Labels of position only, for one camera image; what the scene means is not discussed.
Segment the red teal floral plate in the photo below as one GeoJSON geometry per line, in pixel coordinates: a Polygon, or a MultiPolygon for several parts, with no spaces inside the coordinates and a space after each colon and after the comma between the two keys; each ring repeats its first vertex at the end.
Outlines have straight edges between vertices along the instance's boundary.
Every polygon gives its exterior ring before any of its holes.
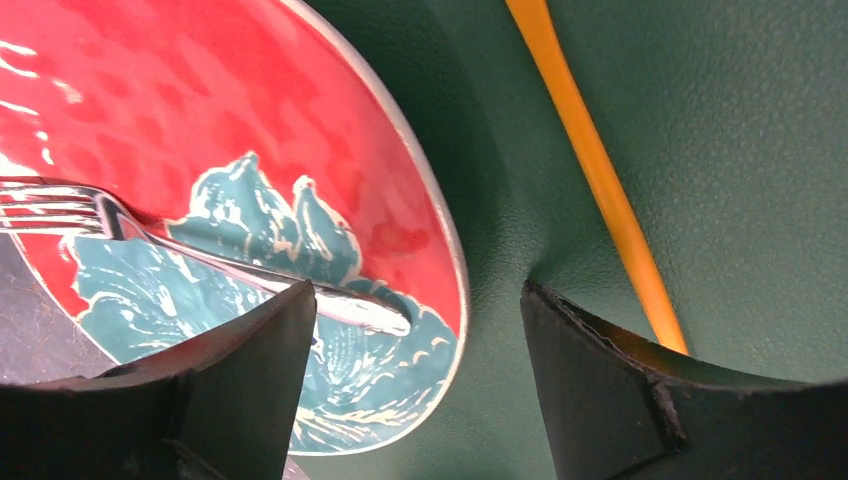
{"type": "Polygon", "coordinates": [[[469,294],[444,197],[378,76],[302,1],[3,2],[1,171],[401,308],[404,337],[317,319],[294,455],[392,444],[455,376],[469,294]]]}

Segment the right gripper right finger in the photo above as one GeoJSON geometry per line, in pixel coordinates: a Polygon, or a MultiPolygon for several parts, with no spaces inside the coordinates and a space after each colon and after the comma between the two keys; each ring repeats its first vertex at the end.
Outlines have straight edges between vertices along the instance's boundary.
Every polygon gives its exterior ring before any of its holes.
{"type": "Polygon", "coordinates": [[[700,361],[526,282],[521,316],[561,479],[843,479],[847,384],[700,361]]]}

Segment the green rectangular placemat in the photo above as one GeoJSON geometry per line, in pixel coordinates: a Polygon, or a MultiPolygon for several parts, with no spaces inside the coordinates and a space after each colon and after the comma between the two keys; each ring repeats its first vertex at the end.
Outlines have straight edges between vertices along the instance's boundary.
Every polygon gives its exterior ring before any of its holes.
{"type": "MultiPolygon", "coordinates": [[[[316,1],[422,144],[456,223],[472,319],[412,433],[301,458],[314,479],[552,479],[519,313],[534,278],[650,327],[500,1],[316,1]]],[[[573,76],[692,353],[803,382],[847,375],[847,5],[553,1],[573,76]]]]}

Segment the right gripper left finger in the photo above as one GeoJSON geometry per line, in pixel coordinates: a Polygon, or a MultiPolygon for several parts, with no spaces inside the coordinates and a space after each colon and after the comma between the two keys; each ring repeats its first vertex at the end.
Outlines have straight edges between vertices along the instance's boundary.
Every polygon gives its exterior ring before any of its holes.
{"type": "Polygon", "coordinates": [[[279,479],[316,320],[299,282],[86,378],[1,389],[5,479],[279,479]]]}

